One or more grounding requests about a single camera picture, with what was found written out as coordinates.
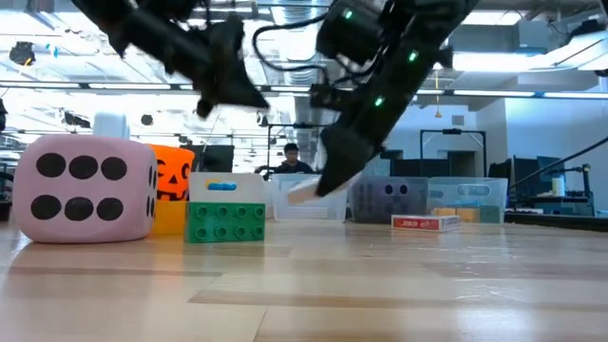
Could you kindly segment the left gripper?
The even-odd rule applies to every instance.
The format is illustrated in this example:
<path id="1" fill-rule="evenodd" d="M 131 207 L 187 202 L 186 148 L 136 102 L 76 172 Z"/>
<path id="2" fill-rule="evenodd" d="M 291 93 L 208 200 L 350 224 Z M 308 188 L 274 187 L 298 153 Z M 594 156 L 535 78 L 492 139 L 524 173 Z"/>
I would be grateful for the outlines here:
<path id="1" fill-rule="evenodd" d="M 234 14 L 205 29 L 178 28 L 169 35 L 163 60 L 171 70 L 189 78 L 201 94 L 196 107 L 200 118 L 207 119 L 215 103 L 270 107 L 245 71 L 243 38 L 243 22 Z"/>

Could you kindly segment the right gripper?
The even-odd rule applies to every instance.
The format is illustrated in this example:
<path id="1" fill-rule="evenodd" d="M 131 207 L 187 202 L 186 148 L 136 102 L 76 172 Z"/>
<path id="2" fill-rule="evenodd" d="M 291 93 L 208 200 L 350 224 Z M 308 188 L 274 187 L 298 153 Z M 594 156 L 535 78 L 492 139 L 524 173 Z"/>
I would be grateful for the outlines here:
<path id="1" fill-rule="evenodd" d="M 325 197 L 361 172 L 365 165 L 385 150 L 388 124 L 384 120 L 355 120 L 348 123 L 340 118 L 320 134 L 326 160 L 315 189 Z"/>

